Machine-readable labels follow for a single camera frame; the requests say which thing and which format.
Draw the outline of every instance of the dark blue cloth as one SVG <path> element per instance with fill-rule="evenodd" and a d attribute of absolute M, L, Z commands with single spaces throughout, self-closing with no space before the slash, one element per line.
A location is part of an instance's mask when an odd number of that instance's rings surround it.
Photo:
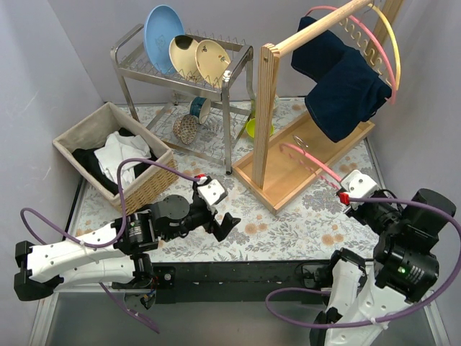
<path fill-rule="evenodd" d="M 316 22 L 314 18 L 303 17 L 297 31 Z M 313 40 L 293 51 L 291 67 L 305 76 L 319 82 L 343 57 L 353 50 L 343 44 L 335 34 L 326 30 Z"/>
<path fill-rule="evenodd" d="M 358 50 L 351 50 L 317 83 L 305 105 L 317 126 L 333 142 L 369 120 L 392 94 Z"/>
<path fill-rule="evenodd" d="M 303 17 L 298 31 L 314 22 Z M 305 105 L 333 142 L 346 138 L 361 121 L 369 120 L 392 94 L 360 52 L 328 30 L 295 50 L 291 65 L 317 82 Z"/>

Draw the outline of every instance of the floral tablecloth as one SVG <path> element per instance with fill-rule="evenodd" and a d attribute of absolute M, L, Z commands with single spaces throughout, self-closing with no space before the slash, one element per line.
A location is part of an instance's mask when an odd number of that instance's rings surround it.
<path fill-rule="evenodd" d="M 249 102 L 233 104 L 249 108 Z M 160 109 L 161 106 L 137 107 L 140 121 L 147 124 Z M 223 155 L 222 120 L 218 110 L 215 111 L 217 113 L 200 129 L 192 149 L 220 158 Z M 281 99 L 274 112 L 276 130 L 304 111 L 302 99 Z M 172 139 L 174 118 L 186 112 L 185 106 L 176 106 L 174 114 L 159 121 L 153 132 L 161 138 Z M 237 133 L 243 124 L 244 118 L 233 115 L 232 132 Z M 250 138 L 243 136 L 234 149 L 233 160 L 236 161 L 252 149 Z M 224 167 L 180 151 L 175 151 L 174 155 L 180 171 L 189 175 L 210 174 L 227 188 L 228 197 L 219 204 L 218 219 L 230 212 L 242 221 L 221 243 L 214 236 L 206 234 L 203 228 L 190 232 L 185 239 L 168 243 L 161 241 L 159 249 L 150 253 L 153 262 L 323 260 L 330 258 L 333 250 L 341 247 L 347 247 L 363 257 L 372 256 L 377 236 L 342 213 L 344 207 L 334 195 L 335 189 L 325 182 L 317 180 L 277 216 L 273 216 L 235 177 L 225 175 Z M 377 180 L 364 142 L 353 148 L 333 169 L 341 176 L 352 169 L 360 169 Z M 86 184 L 82 193 L 73 230 L 77 235 L 98 229 L 120 217 L 90 184 Z M 192 201 L 191 182 L 179 179 L 158 200 L 170 194 L 183 195 Z"/>

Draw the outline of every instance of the gray wall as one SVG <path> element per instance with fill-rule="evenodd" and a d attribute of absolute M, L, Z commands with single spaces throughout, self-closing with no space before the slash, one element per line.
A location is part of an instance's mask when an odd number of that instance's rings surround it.
<path fill-rule="evenodd" d="M 51 141 L 102 103 L 46 0 L 0 1 L 0 344 L 24 346 L 37 311 L 13 291 L 24 206 L 64 227 L 77 174 Z M 32 226 L 48 241 L 59 236 Z"/>
<path fill-rule="evenodd" d="M 104 101 L 126 103 L 110 61 L 111 46 L 138 23 L 144 23 L 152 8 L 160 1 L 137 0 L 49 0 L 64 30 L 69 36 L 88 75 Z M 170 0 L 182 19 L 184 29 L 214 32 L 223 37 L 245 39 L 259 48 L 265 43 L 278 43 L 296 32 L 301 18 L 312 6 L 330 4 L 341 6 L 347 0 Z M 363 20 L 373 28 L 372 12 Z M 256 90 L 257 65 L 254 69 Z M 307 94 L 314 83 L 290 67 L 290 58 L 282 60 L 279 68 L 279 96 Z M 134 102 L 165 102 L 169 92 L 158 86 L 128 80 Z M 243 78 L 231 90 L 232 99 L 248 99 Z"/>
<path fill-rule="evenodd" d="M 411 198 L 428 187 L 461 208 L 461 2 L 413 1 L 397 32 L 403 57 L 397 104 L 378 112 L 372 141 L 388 187 Z M 439 235 L 439 284 L 453 268 L 460 241 L 452 226 Z M 437 303 L 452 345 L 461 345 L 461 278 Z"/>

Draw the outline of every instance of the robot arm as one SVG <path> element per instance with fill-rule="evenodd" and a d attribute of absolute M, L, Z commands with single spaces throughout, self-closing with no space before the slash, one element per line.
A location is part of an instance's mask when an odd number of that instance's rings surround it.
<path fill-rule="evenodd" d="M 339 197 L 348 217 L 368 225 L 379 241 L 373 251 L 373 267 L 357 295 L 359 280 L 365 276 L 365 260 L 348 249 L 334 252 L 330 264 L 318 277 L 331 282 L 331 297 L 316 323 L 343 324 L 371 321 L 358 328 L 312 329 L 310 344 L 317 346 L 373 343 L 388 322 L 375 319 L 407 309 L 421 300 L 435 284 L 439 263 L 430 252 L 438 242 L 437 234 L 447 221 L 425 210 L 407 206 L 403 210 L 390 203 L 349 203 L 349 198 L 386 198 L 378 184 L 357 170 L 341 181 Z M 455 205 L 437 192 L 420 189 L 413 200 L 442 209 L 450 215 Z"/>
<path fill-rule="evenodd" d="M 111 246 L 99 249 L 87 244 L 103 244 L 114 239 L 122 225 L 119 218 L 100 229 L 71 240 L 49 245 L 22 241 L 16 245 L 19 273 L 14 276 L 14 290 L 21 301 L 45 298 L 53 291 L 84 283 L 130 283 L 145 287 L 156 276 L 145 252 L 158 248 L 160 240 L 186 237 L 204 226 L 209 234 L 222 241 L 239 222 L 226 213 L 223 222 L 215 220 L 216 206 L 227 191 L 216 179 L 201 176 L 194 182 L 193 202 L 170 195 L 161 202 L 145 206 L 127 216 L 122 236 Z"/>

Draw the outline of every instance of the metal dish rack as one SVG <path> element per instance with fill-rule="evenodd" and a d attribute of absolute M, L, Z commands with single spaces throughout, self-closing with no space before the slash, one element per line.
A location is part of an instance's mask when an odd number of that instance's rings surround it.
<path fill-rule="evenodd" d="M 212 102 L 211 106 L 213 108 L 222 110 L 224 160 L 216 159 L 215 157 L 208 156 L 202 152 L 192 151 L 174 143 L 169 143 L 168 141 L 164 142 L 171 148 L 183 151 L 187 154 L 194 155 L 211 162 L 224 164 L 226 173 L 231 174 L 232 150 L 245 128 L 245 125 L 243 124 L 239 134 L 234 139 L 231 137 L 231 113 L 245 115 L 246 123 L 252 116 L 252 110 L 242 110 L 237 107 L 232 107 L 230 105 L 229 90 L 238 75 L 242 72 L 243 68 L 246 68 L 246 90 L 251 100 L 251 104 L 255 105 L 255 96 L 253 92 L 253 47 L 245 44 L 244 41 L 239 43 L 237 39 L 231 40 L 228 38 L 227 40 L 223 40 L 222 37 L 215 38 L 214 35 L 207 37 L 206 33 L 204 33 L 204 35 L 199 35 L 198 32 L 196 35 L 193 35 L 191 32 L 186 34 L 198 42 L 202 40 L 214 40 L 224 49 L 232 52 L 232 61 L 222 75 L 222 84 L 219 89 L 215 86 L 216 80 L 211 81 L 209 77 L 205 78 L 204 81 L 197 82 L 193 80 L 186 80 L 183 76 L 188 76 L 188 73 L 184 73 L 183 71 L 178 73 L 174 70 L 174 68 L 171 70 L 171 72 L 173 72 L 172 74 L 169 74 L 170 71 L 168 71 L 167 74 L 159 72 L 159 68 L 153 66 L 147 58 L 146 52 L 144 51 L 144 45 L 142 43 L 138 45 L 133 52 L 119 61 L 117 58 L 119 49 L 128 43 L 136 34 L 138 34 L 143 27 L 144 25 L 142 24 L 136 25 L 131 29 L 131 31 L 118 40 L 110 51 L 115 73 L 117 74 L 120 87 L 125 95 L 131 115 L 134 119 L 139 121 L 139 117 L 133 104 L 130 91 L 128 90 L 125 82 L 125 78 L 131 78 L 138 81 L 144 81 L 145 83 L 167 87 L 181 94 L 184 93 L 187 95 L 206 97 L 210 99 Z M 176 103 L 176 100 L 169 102 L 147 125 L 147 129 L 152 130 L 155 124 L 174 106 L 174 103 Z"/>

